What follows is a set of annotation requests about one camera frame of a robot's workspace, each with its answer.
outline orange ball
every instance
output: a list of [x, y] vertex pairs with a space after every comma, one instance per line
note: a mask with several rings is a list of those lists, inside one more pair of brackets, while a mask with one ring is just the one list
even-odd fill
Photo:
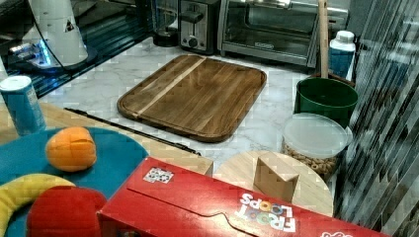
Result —
[[46, 144], [46, 158], [58, 170], [76, 172], [96, 162], [96, 144], [89, 130], [81, 126], [65, 128]]

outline toaster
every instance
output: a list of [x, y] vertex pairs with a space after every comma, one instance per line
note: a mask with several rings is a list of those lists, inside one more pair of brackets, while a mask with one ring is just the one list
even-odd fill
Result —
[[213, 54], [220, 0], [181, 0], [179, 14], [179, 45], [185, 50]]
[[[350, 1], [329, 0], [329, 29], [345, 30]], [[314, 68], [317, 0], [221, 0], [217, 48]]]

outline water bottle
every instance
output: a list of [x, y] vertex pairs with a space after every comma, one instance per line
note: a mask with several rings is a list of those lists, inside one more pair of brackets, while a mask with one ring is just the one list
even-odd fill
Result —
[[355, 55], [354, 34], [340, 31], [330, 42], [329, 72], [346, 78]]

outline green bucket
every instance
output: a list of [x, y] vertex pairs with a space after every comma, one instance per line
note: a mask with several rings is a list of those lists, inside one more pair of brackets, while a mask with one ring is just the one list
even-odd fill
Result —
[[294, 114], [311, 113], [328, 117], [346, 128], [358, 102], [348, 84], [325, 78], [307, 78], [296, 85]]

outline aluminum can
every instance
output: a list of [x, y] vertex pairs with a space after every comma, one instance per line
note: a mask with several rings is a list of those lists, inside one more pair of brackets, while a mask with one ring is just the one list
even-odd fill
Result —
[[0, 82], [0, 93], [20, 136], [45, 130], [45, 121], [31, 78], [8, 77]]

